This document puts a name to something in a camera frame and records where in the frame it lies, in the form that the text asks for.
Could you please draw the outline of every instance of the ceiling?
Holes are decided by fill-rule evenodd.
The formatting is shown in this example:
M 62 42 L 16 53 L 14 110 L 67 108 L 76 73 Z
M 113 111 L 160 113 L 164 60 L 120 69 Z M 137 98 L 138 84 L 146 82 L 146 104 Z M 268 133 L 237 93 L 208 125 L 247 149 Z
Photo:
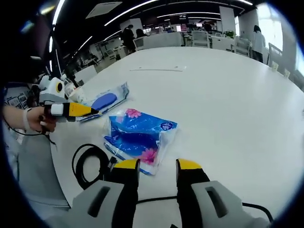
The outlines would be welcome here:
M 92 11 L 96 4 L 115 1 L 121 1 L 122 3 L 104 15 L 86 19 L 87 15 Z M 219 6 L 231 7 L 234 9 L 235 16 L 239 16 L 240 14 L 254 9 L 257 4 L 264 2 L 264 0 L 248 0 L 253 3 L 253 5 L 250 6 L 238 0 L 157 0 L 134 9 L 119 17 L 109 25 L 104 26 L 105 23 L 117 15 L 146 1 L 148 0 L 65 0 L 54 31 L 55 38 L 62 51 L 62 56 L 75 53 L 91 36 L 92 38 L 86 43 L 82 50 L 85 50 L 86 47 L 93 43 L 104 40 L 106 37 L 119 31 L 120 23 L 128 20 L 129 18 L 140 18 L 142 20 L 142 24 L 146 25 L 151 24 L 149 23 L 151 21 L 157 24 L 163 23 L 166 19 L 166 17 L 157 19 L 157 16 L 197 11 L 219 13 Z M 31 0 L 30 2 L 18 1 L 17 4 L 13 1 L 9 1 L 11 8 L 14 9 L 15 15 L 17 15 L 14 17 L 15 20 L 13 23 L 16 24 L 16 28 L 19 28 L 20 31 L 24 22 L 31 19 L 35 12 L 41 8 L 41 5 L 48 4 L 56 6 L 58 3 L 59 0 Z M 45 15 L 50 24 L 53 21 L 55 9 L 56 8 Z M 220 18 L 219 15 L 188 14 L 188 17 L 195 16 Z M 12 23 L 8 24 L 8 26 L 8 29 L 11 29 Z M 9 53 L 12 57 L 19 56 L 20 59 L 23 59 L 22 56 L 29 56 L 29 53 L 32 55 L 33 47 L 21 36 L 11 35 L 6 38 L 8 40 L 8 44 L 10 43 L 9 45 L 14 47 L 14 50 Z M 33 77 L 32 75 L 37 74 L 37 72 L 33 70 L 34 67 L 30 66 L 29 62 L 24 61 L 20 64 L 23 64 L 24 68 L 28 66 L 28 71 L 33 72 L 31 75 L 26 77 Z

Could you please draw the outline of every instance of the blue plastic package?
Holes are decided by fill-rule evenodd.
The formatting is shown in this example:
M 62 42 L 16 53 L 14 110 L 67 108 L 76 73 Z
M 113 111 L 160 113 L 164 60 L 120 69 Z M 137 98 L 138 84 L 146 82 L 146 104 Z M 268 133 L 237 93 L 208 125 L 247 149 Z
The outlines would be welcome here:
M 77 117 L 76 120 L 79 122 L 85 122 L 88 120 L 92 120 L 98 118 L 112 108 L 120 105 L 122 102 L 126 101 L 129 95 L 129 87 L 127 83 L 117 86 L 116 88 L 107 90 L 98 94 L 94 99 L 83 103 L 89 107 L 92 107 L 99 111 L 98 114 L 86 116 L 86 117 Z
M 109 120 L 109 133 L 104 137 L 107 150 L 122 160 L 141 159 L 141 171 L 155 175 L 177 123 L 135 109 L 121 110 Z

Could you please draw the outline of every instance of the blue label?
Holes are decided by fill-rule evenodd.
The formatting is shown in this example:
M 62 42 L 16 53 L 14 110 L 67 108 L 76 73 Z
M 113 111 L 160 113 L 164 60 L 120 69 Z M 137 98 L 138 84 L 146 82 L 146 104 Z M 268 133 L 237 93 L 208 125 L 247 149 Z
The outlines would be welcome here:
M 164 131 L 170 130 L 173 127 L 173 124 L 169 123 L 169 122 L 165 122 L 161 124 L 161 128 Z

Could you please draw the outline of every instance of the human hand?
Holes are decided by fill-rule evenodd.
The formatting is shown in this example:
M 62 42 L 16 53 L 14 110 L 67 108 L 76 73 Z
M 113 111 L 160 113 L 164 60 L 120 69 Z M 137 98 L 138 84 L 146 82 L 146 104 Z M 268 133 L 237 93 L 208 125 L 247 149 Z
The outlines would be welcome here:
M 56 119 L 51 119 L 45 116 L 44 107 L 35 107 L 28 111 L 27 114 L 29 127 L 37 132 L 41 132 L 42 126 L 53 132 L 56 127 Z

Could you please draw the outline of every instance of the pink flower print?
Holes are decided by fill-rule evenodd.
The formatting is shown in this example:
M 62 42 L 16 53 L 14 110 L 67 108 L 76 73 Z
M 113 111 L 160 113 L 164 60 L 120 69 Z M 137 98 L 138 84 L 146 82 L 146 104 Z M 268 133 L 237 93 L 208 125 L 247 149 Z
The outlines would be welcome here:
M 124 116 L 117 116 L 116 117 L 116 122 L 121 124 L 123 121 L 124 121 Z
M 152 165 L 154 163 L 156 154 L 157 154 L 157 150 L 150 148 L 150 149 L 146 149 L 145 151 L 143 151 L 141 156 L 138 156 L 137 158 L 139 158 L 144 163 Z
M 128 108 L 127 109 L 127 111 L 125 112 L 127 115 L 128 115 L 128 117 L 130 117 L 130 118 L 137 118 L 137 117 L 139 117 L 139 116 L 141 116 L 142 115 L 142 113 L 141 112 L 139 112 L 139 111 L 137 111 L 136 109 L 133 109 L 133 108 Z

